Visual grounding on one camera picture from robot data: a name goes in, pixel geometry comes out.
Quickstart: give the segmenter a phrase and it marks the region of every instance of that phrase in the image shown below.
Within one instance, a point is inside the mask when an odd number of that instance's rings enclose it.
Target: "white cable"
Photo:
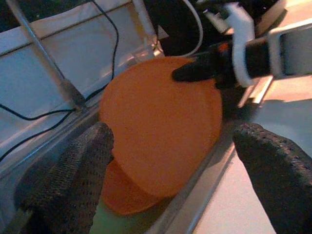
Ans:
[[[203,25],[201,24],[199,15],[198,15],[197,11],[195,10],[195,8],[193,7],[193,5],[188,0],[182,0],[182,1],[190,9],[191,13],[193,14],[193,16],[194,16],[194,18],[195,18],[195,20],[197,22],[198,29],[199,29],[199,40],[198,40],[197,46],[191,52],[189,52],[187,54],[184,54],[184,55],[177,56],[177,57],[188,57],[188,56],[194,54],[200,48],[200,46],[201,46],[201,44],[203,42],[204,30],[203,30]]]

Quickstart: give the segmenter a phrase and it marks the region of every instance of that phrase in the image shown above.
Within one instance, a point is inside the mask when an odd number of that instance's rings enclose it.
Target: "white wall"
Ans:
[[[98,0],[104,9],[115,6],[113,1]],[[93,6],[85,5],[69,13],[34,22],[38,35],[45,36],[63,26],[98,14]],[[133,53],[143,46],[146,36],[132,4],[109,13],[120,34],[117,49],[117,74],[128,67]],[[87,96],[110,80],[111,61],[116,35],[104,16],[91,19],[43,40],[64,75]],[[0,34],[0,54],[28,43],[19,27]],[[54,84],[52,74],[32,45],[0,57],[0,103],[33,117],[44,112],[69,107]],[[60,120],[55,115],[38,121],[21,120],[0,110],[0,156],[11,146],[46,129]]]

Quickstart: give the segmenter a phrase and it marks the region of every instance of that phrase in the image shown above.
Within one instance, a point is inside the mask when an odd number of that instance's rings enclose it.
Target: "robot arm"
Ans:
[[[312,19],[254,39],[252,19],[235,4],[225,4],[227,15],[223,17],[234,29],[233,40],[211,46],[195,62],[175,70],[173,79],[215,78],[217,87],[224,88],[235,83],[247,87],[253,84],[253,78],[269,74],[277,79],[312,74]]]

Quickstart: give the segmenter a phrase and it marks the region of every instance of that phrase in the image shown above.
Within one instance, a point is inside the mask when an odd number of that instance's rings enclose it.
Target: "metal rail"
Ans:
[[[36,35],[34,29],[31,27],[26,16],[20,9],[19,4],[16,0],[6,0],[9,8],[11,9],[13,15],[18,20],[21,26],[26,29],[26,32],[29,38],[34,43],[35,47],[39,50],[45,61],[47,62],[49,68],[55,74],[54,81],[57,86],[61,89],[62,94],[66,99],[71,100],[72,105],[76,110],[85,109],[85,98],[83,95],[76,89],[76,87],[71,83],[70,80],[66,79],[60,68],[57,66],[55,60],[47,52],[46,48],[41,43],[39,37]]]

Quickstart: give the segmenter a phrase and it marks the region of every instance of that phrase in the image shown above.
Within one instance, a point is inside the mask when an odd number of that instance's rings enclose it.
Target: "orange disc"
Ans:
[[[216,142],[221,96],[213,80],[175,82],[188,63],[166,57],[131,67],[105,89],[100,119],[112,128],[123,172],[156,197],[175,195]]]
[[[145,193],[133,183],[115,160],[106,169],[102,199],[120,215],[144,211],[161,201],[161,198]]]

